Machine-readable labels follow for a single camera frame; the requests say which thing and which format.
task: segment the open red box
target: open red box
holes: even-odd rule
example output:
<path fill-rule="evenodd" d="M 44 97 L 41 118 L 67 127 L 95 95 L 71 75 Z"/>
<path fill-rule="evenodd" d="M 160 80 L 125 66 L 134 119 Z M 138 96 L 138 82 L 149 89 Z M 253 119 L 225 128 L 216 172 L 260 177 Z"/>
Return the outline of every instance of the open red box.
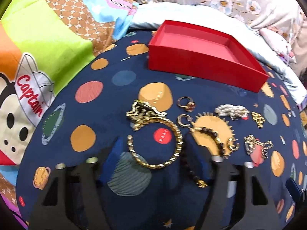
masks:
<path fill-rule="evenodd" d="M 150 70 L 199 77 L 259 92 L 269 76 L 233 36 L 164 21 L 149 42 Z"/>

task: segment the cartoon dog face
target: cartoon dog face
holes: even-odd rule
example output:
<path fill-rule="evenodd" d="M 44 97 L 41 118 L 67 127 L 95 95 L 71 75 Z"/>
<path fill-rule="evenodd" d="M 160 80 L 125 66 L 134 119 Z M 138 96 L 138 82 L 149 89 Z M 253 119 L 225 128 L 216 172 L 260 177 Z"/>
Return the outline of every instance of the cartoon dog face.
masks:
<path fill-rule="evenodd" d="M 4 165 L 20 164 L 35 129 L 20 106 L 14 85 L 0 73 L 0 160 Z"/>

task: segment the gold bracelet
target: gold bracelet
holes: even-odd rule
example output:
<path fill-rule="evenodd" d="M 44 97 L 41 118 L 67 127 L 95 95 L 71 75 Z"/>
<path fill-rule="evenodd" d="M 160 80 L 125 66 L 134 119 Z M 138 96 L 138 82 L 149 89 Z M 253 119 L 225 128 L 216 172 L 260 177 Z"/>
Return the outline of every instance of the gold bracelet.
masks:
<path fill-rule="evenodd" d="M 133 156 L 133 158 L 142 166 L 149 169 L 161 169 L 164 168 L 171 163 L 173 163 L 179 156 L 182 150 L 182 134 L 180 129 L 174 124 L 171 120 L 165 118 L 167 114 L 165 112 L 159 112 L 154 106 L 151 106 L 148 102 L 135 100 L 132 104 L 132 110 L 126 113 L 126 116 L 129 117 L 135 125 L 133 126 L 133 130 L 138 131 L 143 126 L 149 123 L 162 123 L 171 128 L 176 138 L 176 148 L 174 154 L 171 158 L 164 163 L 161 164 L 147 164 L 143 162 L 139 155 L 135 152 L 133 147 L 133 138 L 131 135 L 128 135 L 128 148 Z"/>

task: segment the white pearl jewelry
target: white pearl jewelry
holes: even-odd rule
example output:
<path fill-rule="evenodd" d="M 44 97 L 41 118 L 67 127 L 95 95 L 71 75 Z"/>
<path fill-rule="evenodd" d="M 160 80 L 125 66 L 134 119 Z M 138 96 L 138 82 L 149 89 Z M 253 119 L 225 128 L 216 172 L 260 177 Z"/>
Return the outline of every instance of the white pearl jewelry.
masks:
<path fill-rule="evenodd" d="M 242 105 L 223 104 L 215 108 L 215 113 L 222 117 L 230 116 L 232 120 L 236 120 L 236 117 L 247 117 L 249 111 Z"/>

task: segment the cartoon eye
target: cartoon eye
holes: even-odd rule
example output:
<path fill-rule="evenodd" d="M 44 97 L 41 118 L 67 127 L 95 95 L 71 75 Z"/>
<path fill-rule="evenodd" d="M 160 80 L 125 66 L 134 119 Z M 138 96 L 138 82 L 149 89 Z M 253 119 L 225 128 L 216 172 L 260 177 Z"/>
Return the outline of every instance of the cartoon eye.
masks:
<path fill-rule="evenodd" d="M 15 122 L 14 115 L 12 113 L 9 113 L 7 115 L 7 126 L 8 126 L 8 128 L 10 128 L 10 129 L 13 128 L 14 122 Z"/>
<path fill-rule="evenodd" d="M 19 132 L 19 139 L 24 141 L 27 139 L 28 136 L 28 129 L 26 127 L 22 128 Z"/>

